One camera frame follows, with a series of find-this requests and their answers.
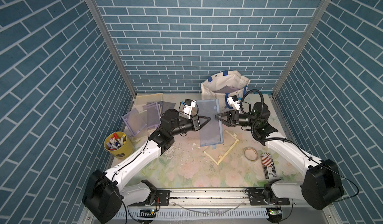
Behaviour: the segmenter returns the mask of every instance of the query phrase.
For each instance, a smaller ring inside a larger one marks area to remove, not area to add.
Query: white tote bag
[[[242,76],[238,71],[223,71],[201,83],[202,99],[217,98],[221,111],[233,109],[227,103],[227,98],[233,95],[242,98],[249,84],[250,79]]]

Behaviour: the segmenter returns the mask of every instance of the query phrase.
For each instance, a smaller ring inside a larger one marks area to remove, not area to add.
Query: yellow bucket
[[[107,142],[109,142],[109,139],[113,138],[113,134],[116,133],[118,138],[121,138],[123,135],[125,135],[125,138],[124,138],[124,145],[122,145],[121,148],[117,149],[117,150],[109,150],[109,147],[107,145]],[[113,154],[116,158],[118,159],[124,159],[124,158],[127,158],[129,157],[132,153],[133,153],[133,145],[132,145],[132,142],[127,138],[127,135],[124,134],[123,132],[114,132],[112,133],[111,135],[109,135],[105,141],[104,141],[104,148],[110,152],[111,154]]]

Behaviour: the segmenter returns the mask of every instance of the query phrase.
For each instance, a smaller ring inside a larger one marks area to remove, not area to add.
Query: tape roll
[[[255,159],[254,158],[249,158],[249,157],[247,157],[246,156],[246,150],[251,150],[251,151],[253,151],[254,152],[254,154],[255,154]],[[258,152],[253,148],[253,147],[246,147],[246,148],[244,148],[243,149],[243,156],[247,159],[247,160],[249,160],[250,162],[255,162],[256,160],[258,160]]]

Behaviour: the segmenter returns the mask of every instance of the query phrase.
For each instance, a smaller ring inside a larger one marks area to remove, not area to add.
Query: vent grille
[[[188,211],[185,209],[162,209],[157,212],[156,220],[157,221],[179,221],[179,220],[196,220],[196,219],[233,219],[233,218],[268,218],[266,208],[246,208],[245,210],[231,210],[223,214],[218,214],[217,212],[224,212],[222,209],[204,209],[196,208],[195,211],[206,212],[206,214]],[[137,219],[137,214],[140,209],[129,209],[132,217]],[[140,213],[140,216],[146,216],[147,214]],[[113,217],[113,219],[125,219],[125,209],[120,209],[118,213]]]

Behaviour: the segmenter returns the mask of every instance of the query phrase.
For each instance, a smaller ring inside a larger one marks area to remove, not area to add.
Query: transparent plastic folder
[[[198,115],[211,120],[199,131],[201,147],[223,143],[222,122],[215,119],[219,113],[218,99],[198,100]]]
[[[147,104],[143,107],[144,110],[146,110],[146,117],[147,117],[147,129],[151,128],[157,128],[160,126],[161,123],[161,114],[160,109],[158,107],[158,102]]]
[[[163,115],[166,110],[170,110],[171,108],[174,108],[174,106],[175,106],[175,103],[161,101],[161,115]]]
[[[133,108],[126,115],[122,116],[122,120],[126,124],[133,136],[146,129],[146,122],[142,119],[137,109]]]

